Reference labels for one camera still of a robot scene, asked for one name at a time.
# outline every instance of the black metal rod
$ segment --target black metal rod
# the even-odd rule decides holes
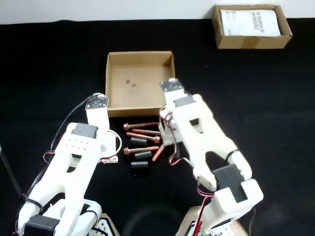
[[[12,172],[12,169],[11,169],[9,163],[8,163],[8,160],[6,159],[6,157],[5,157],[5,155],[4,155],[3,151],[2,151],[1,144],[0,144],[0,157],[2,159],[2,162],[3,162],[6,170],[8,171],[8,174],[10,176],[10,179],[11,179],[11,181],[13,183],[13,186],[14,186],[17,194],[19,195],[19,197],[21,197],[22,196],[21,188],[20,188],[20,186],[19,186],[19,184],[18,184],[18,182],[17,182],[17,180],[16,180],[16,178],[14,176],[14,173]]]

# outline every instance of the black cylinder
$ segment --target black cylinder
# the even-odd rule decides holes
[[[132,145],[138,145],[138,146],[142,146],[142,147],[146,147],[148,145],[148,141],[146,139],[140,139],[140,138],[136,138],[136,137],[131,137],[130,143]]]
[[[134,157],[136,158],[137,161],[146,159],[146,158],[151,158],[152,157],[152,152],[151,151],[141,151],[141,152],[136,152],[134,154]]]
[[[149,166],[147,161],[132,161],[131,168],[132,169],[146,169]]]

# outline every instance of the cardboard tray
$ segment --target cardboard tray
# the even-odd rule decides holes
[[[109,53],[105,84],[109,117],[158,116],[165,105],[159,84],[173,77],[172,52]]]
[[[224,35],[220,9],[223,10],[274,10],[280,36],[229,36]],[[282,49],[291,40],[292,32],[280,6],[276,5],[216,5],[212,15],[216,43],[219,49]]]

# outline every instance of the white wall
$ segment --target white wall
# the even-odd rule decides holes
[[[287,18],[315,17],[315,0],[0,0],[0,24],[202,19],[215,4],[279,4]]]

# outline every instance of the screw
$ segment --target screw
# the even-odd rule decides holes
[[[157,158],[158,158],[158,157],[160,156],[160,154],[163,152],[164,148],[165,148],[165,145],[162,144],[162,145],[159,147],[159,149],[157,150],[157,152],[156,152],[156,154],[154,155],[154,157],[152,158],[152,161],[156,161],[156,160],[157,160]]]
[[[153,134],[153,135],[159,135],[161,136],[161,132],[159,131],[153,131],[153,130],[143,130],[143,129],[133,129],[133,133],[139,133],[139,134]]]
[[[153,147],[143,147],[143,148],[134,148],[134,149],[129,149],[129,148],[124,148],[124,154],[129,155],[130,153],[134,152],[140,152],[140,151],[152,151],[152,150],[158,150],[158,146],[153,146]]]
[[[158,124],[157,122],[151,122],[151,123],[141,123],[141,124],[124,124],[124,130],[129,130],[133,128],[138,128],[138,127],[145,127],[145,126],[150,126],[150,125],[156,125]]]
[[[142,135],[142,134],[134,134],[134,133],[129,133],[129,132],[127,132],[126,134],[127,134],[127,136],[131,136],[131,137],[144,138],[147,140],[151,140],[155,144],[158,144],[161,141],[160,136],[150,137],[150,136],[146,136],[146,135]]]

